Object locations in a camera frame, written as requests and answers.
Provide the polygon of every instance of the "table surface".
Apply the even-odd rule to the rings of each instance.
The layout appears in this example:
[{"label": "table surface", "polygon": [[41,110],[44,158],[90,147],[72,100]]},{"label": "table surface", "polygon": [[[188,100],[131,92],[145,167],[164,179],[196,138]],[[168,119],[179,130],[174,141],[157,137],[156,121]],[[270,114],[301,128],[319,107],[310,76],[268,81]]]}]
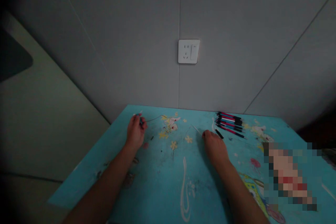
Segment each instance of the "table surface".
[{"label": "table surface", "polygon": [[[76,205],[121,150],[130,117],[135,113],[142,113],[147,120],[159,118],[148,122],[144,144],[136,155],[139,163],[132,165],[133,177],[121,190],[110,221],[230,223],[224,188],[209,164],[201,135],[194,128],[201,133],[214,131],[215,112],[128,105],[48,202],[70,209]],[[336,174],[316,150],[309,149],[280,118],[237,116],[245,121],[247,139],[219,131],[231,162],[270,222],[332,222]],[[273,178],[269,177],[268,163],[264,163],[264,141],[283,143],[283,148],[296,150],[293,160],[302,170],[308,190],[317,197],[317,211],[302,211],[302,205],[288,205],[286,197],[278,198],[280,211],[266,203],[265,198],[277,196],[278,192],[272,190]]]}]

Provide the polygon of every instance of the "pile of pens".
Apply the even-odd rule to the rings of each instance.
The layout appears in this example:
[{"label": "pile of pens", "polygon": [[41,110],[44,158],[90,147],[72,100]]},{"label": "pile of pens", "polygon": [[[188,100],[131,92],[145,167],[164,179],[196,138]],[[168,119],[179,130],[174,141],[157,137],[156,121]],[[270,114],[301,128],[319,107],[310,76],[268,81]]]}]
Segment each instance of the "pile of pens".
[{"label": "pile of pens", "polygon": [[216,124],[219,128],[229,131],[241,138],[245,138],[240,133],[245,133],[243,126],[243,119],[241,117],[233,116],[224,112],[217,112]]}]

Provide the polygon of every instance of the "forearm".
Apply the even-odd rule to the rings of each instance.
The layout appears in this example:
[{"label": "forearm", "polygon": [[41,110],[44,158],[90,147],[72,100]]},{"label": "forearm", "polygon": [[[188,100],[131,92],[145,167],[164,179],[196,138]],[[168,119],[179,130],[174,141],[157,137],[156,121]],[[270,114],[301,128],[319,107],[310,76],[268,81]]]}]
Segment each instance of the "forearm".
[{"label": "forearm", "polygon": [[69,213],[67,223],[105,223],[137,150],[125,145],[100,179]]},{"label": "forearm", "polygon": [[226,189],[235,223],[268,223],[235,167],[227,161],[216,170]]}]

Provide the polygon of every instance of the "electrical outlet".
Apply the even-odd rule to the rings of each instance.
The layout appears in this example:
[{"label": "electrical outlet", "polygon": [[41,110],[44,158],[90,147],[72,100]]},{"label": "electrical outlet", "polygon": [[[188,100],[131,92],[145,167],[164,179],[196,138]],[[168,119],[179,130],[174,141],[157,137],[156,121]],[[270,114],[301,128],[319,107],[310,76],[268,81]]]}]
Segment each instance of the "electrical outlet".
[{"label": "electrical outlet", "polygon": [[200,40],[179,40],[178,62],[180,64],[196,64],[200,43]]}]

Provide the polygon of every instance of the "hand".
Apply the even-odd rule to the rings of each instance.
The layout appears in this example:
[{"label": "hand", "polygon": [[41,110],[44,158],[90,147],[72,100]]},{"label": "hand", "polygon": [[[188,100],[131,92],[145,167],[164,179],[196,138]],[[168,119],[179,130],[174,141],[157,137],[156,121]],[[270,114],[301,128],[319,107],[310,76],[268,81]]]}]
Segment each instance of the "hand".
[{"label": "hand", "polygon": [[230,163],[226,145],[219,136],[206,130],[203,132],[202,138],[205,144],[205,152],[216,170],[221,169],[226,163]]},{"label": "hand", "polygon": [[127,127],[127,140],[125,145],[134,148],[136,151],[141,147],[144,142],[145,131],[147,129],[147,123],[144,117],[134,115]]}]

